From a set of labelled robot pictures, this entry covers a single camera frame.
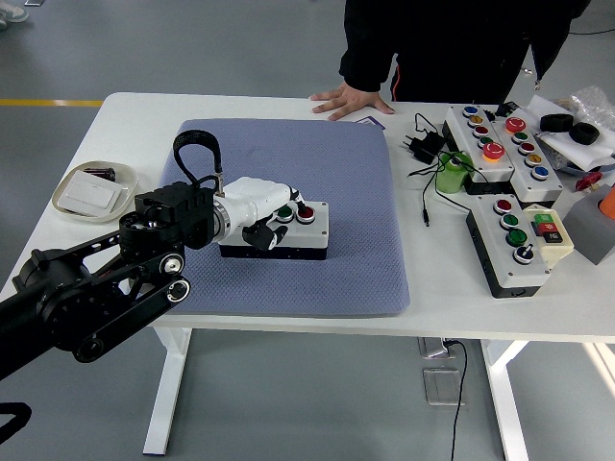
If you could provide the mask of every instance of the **yellow floor line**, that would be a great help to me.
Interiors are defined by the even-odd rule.
[[[102,101],[66,99],[0,99],[0,106],[100,108]]]

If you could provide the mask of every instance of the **desk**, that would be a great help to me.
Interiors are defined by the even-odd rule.
[[[263,118],[322,120],[312,114],[309,100],[113,94],[105,101],[67,171],[89,160],[127,163],[139,174],[139,190],[158,186],[162,167],[181,124],[195,118]],[[402,144],[414,135],[414,114],[420,111],[441,125],[448,106],[394,104],[395,115],[364,109],[347,117],[368,114],[386,127],[396,209],[402,236],[411,305],[401,315],[370,319],[165,315],[153,323],[168,350],[144,452],[164,454],[179,392],[185,355],[193,328],[297,331],[394,336],[481,339],[492,393],[508,460],[528,459],[516,415],[506,363],[528,341],[615,342],[615,312],[609,296],[615,259],[594,266],[577,252],[554,268],[547,283],[532,298],[495,300],[480,268],[465,213],[428,193],[431,225],[421,217],[425,179],[407,178],[423,164]],[[565,191],[555,204],[564,216],[579,194],[574,181],[564,179]],[[457,194],[457,200],[466,199]],[[34,248],[68,248],[107,232],[117,223],[91,225],[68,221],[49,204],[15,265],[14,276]],[[14,293],[10,283],[1,299]]]

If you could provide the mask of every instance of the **small plate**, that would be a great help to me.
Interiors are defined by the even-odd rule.
[[[105,216],[84,216],[83,214],[69,211],[58,205],[58,199],[62,196],[62,193],[68,186],[68,183],[75,174],[75,171],[84,171],[86,168],[113,168],[113,170],[115,170],[115,182],[122,185],[122,190],[119,193],[117,202],[115,202],[115,205],[111,209],[111,213]],[[117,218],[120,214],[122,214],[122,211],[126,209],[128,204],[135,196],[137,184],[138,176],[136,175],[135,170],[128,165],[112,163],[110,161],[89,161],[88,163],[84,163],[76,168],[73,168],[64,177],[64,179],[61,180],[60,185],[56,188],[54,195],[51,197],[51,203],[59,213],[72,219],[87,221],[89,223],[106,223],[107,221]]]

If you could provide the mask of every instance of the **concrete floor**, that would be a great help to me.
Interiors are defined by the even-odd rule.
[[[0,32],[0,99],[103,100],[117,91],[304,98],[340,81],[339,0],[49,0],[29,12]],[[573,30],[614,24],[615,4],[594,0]],[[615,101],[614,64],[615,34],[570,36],[541,95],[597,85]],[[533,78],[522,74],[509,99],[524,105],[532,93]],[[0,279],[96,112],[0,106]],[[466,345],[455,459],[501,460],[480,348]],[[48,352],[0,383],[0,401],[34,410],[0,459],[141,459],[163,359],[150,328],[90,365]],[[430,367],[414,338],[198,331],[167,457],[448,459],[454,411],[427,405],[422,370]],[[509,371],[531,460],[612,458],[614,396],[582,345],[530,344]]]

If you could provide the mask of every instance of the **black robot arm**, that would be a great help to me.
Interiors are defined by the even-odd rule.
[[[187,144],[207,147],[215,176],[190,174],[191,184],[137,195],[117,232],[67,250],[32,251],[12,280],[17,293],[0,303],[0,380],[53,347],[96,360],[185,299],[185,247],[201,249],[215,236],[213,196],[221,189],[217,140],[189,134],[176,138],[175,157]],[[203,185],[209,180],[213,188]],[[119,255],[90,273],[84,259],[114,246]]]

